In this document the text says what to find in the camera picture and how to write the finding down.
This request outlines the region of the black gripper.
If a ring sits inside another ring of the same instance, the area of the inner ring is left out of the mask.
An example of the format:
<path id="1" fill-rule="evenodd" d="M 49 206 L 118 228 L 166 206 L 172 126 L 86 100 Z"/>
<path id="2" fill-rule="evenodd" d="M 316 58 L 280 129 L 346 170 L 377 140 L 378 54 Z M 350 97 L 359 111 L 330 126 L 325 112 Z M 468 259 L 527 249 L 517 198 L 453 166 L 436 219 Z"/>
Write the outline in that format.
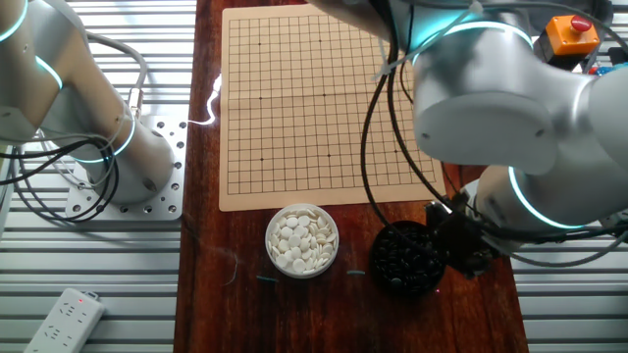
<path id="1" fill-rule="evenodd" d="M 441 224 L 441 241 L 446 263 L 467 279 L 487 272 L 498 258 L 498 252 L 487 244 L 484 234 L 462 216 L 448 215 Z"/>

